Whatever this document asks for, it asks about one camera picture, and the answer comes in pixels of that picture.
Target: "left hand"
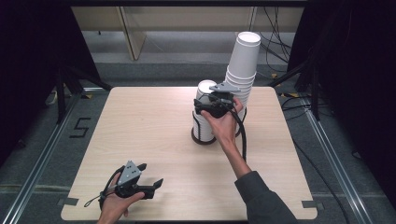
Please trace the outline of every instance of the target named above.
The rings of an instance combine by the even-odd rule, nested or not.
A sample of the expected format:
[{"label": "left hand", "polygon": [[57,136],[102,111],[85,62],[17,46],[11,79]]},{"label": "left hand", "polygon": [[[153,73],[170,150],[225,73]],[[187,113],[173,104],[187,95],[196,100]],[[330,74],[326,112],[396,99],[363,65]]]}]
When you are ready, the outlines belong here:
[{"label": "left hand", "polygon": [[[116,176],[114,176],[113,181],[111,182],[111,186],[114,186],[117,184],[117,180],[119,179],[119,176],[120,176],[120,173],[118,173],[118,174],[116,174]],[[124,214],[125,217],[128,217],[128,213],[129,213],[128,207],[132,203],[139,201],[143,197],[145,197],[144,192],[138,192],[129,198],[120,198],[115,193],[109,194],[103,203],[102,213],[101,213],[97,223],[100,223],[100,224],[115,223],[120,219],[122,214]]]}]

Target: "right hand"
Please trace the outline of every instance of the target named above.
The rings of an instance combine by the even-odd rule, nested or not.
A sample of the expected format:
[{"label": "right hand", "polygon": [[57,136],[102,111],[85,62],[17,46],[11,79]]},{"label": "right hand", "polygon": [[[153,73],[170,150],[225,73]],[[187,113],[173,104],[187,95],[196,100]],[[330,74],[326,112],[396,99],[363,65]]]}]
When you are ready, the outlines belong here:
[{"label": "right hand", "polygon": [[[244,106],[238,98],[234,97],[233,102],[235,103],[235,112],[237,114]],[[201,115],[209,122],[212,128],[212,133],[222,146],[229,143],[235,143],[236,120],[230,112],[227,112],[219,119],[212,117],[209,112],[204,110],[201,111]]]}]

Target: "black tape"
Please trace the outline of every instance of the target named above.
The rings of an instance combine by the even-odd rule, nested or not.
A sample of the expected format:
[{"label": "black tape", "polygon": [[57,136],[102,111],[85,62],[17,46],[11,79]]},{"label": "black tape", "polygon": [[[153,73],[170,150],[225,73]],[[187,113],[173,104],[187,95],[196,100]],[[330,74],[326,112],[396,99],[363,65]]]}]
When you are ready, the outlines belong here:
[{"label": "black tape", "polygon": [[316,203],[315,201],[302,201],[303,208],[314,208],[316,207],[318,210],[324,210],[323,203]]},{"label": "black tape", "polygon": [[65,204],[67,205],[72,205],[72,206],[76,206],[78,202],[78,199],[74,199],[74,198],[65,198],[65,199],[60,199],[58,201],[58,205],[60,206],[64,206]]}]

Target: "person's arm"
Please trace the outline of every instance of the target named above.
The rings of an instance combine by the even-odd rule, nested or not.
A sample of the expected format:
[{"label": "person's arm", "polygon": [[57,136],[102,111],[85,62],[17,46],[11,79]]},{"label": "person's arm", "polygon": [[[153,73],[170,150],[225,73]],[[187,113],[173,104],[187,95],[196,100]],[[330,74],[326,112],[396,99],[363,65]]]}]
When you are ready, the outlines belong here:
[{"label": "person's arm", "polygon": [[[234,98],[236,113],[242,110],[240,101]],[[279,196],[268,189],[256,171],[251,171],[235,143],[236,121],[228,112],[219,119],[201,111],[212,127],[221,148],[227,156],[237,180],[235,185],[247,205],[247,220],[252,223],[297,223],[297,219]]]},{"label": "person's arm", "polygon": [[[117,183],[120,173],[114,176],[111,186]],[[128,217],[128,207],[143,197],[145,197],[144,192],[138,192],[129,198],[120,198],[114,193],[114,189],[111,192],[107,192],[107,197],[103,203],[102,213],[99,217],[98,224],[113,224],[116,223],[122,214]]]}]

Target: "human hand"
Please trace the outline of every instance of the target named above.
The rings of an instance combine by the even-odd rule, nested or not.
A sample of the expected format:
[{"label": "human hand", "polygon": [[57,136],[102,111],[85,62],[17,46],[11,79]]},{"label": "human hand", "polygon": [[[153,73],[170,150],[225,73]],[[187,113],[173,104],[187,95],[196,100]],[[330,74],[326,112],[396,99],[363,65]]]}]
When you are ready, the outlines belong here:
[{"label": "human hand", "polygon": [[[234,97],[233,102],[235,103],[235,112],[239,113],[244,106],[238,98]],[[226,148],[228,144],[235,144],[236,120],[230,112],[219,119],[213,118],[209,112],[204,110],[201,111],[201,115],[209,122],[212,133],[223,148]]]},{"label": "human hand", "polygon": [[[119,179],[120,173],[116,174],[111,182],[111,186],[117,184],[117,180]],[[102,206],[102,213],[99,217],[98,224],[109,224],[117,222],[122,214],[125,217],[128,217],[128,207],[143,197],[145,197],[144,192],[138,192],[129,198],[120,198],[117,194],[114,193],[114,189],[110,192],[107,192],[107,195],[103,206]]]}]

